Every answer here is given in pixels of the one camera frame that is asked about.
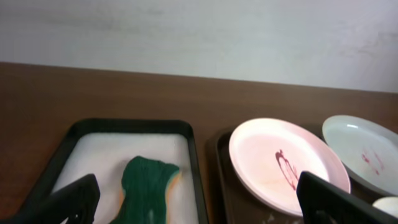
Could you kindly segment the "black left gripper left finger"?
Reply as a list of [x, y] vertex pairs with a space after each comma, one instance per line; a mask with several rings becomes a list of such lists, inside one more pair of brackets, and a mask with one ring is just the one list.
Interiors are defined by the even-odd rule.
[[94, 174], [88, 174], [56, 191], [38, 205], [31, 205], [1, 224], [91, 224], [100, 199]]

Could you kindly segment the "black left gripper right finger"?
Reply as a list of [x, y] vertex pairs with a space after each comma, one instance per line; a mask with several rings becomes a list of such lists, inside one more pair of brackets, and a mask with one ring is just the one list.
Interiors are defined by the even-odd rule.
[[310, 172], [302, 172], [297, 197], [305, 224], [397, 224], [397, 218]]

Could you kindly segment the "white stained plate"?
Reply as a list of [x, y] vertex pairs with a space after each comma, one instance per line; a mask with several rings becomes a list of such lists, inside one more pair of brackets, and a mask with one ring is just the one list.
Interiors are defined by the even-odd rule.
[[398, 218], [398, 197], [383, 197], [373, 203], [373, 207]]

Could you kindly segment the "pink stained plate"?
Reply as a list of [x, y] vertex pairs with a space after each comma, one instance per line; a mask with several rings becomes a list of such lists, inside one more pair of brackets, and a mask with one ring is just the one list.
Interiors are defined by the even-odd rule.
[[336, 153], [310, 131], [280, 119], [240, 124], [230, 137], [229, 157], [253, 196], [288, 215], [302, 216], [297, 189], [303, 171], [351, 191], [349, 175]]

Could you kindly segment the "green and yellow sponge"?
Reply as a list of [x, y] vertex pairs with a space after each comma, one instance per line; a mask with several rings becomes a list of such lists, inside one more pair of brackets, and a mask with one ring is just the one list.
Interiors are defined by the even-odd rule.
[[131, 159], [121, 179], [123, 200], [111, 224], [168, 223], [170, 189], [179, 175], [175, 164], [142, 156]]

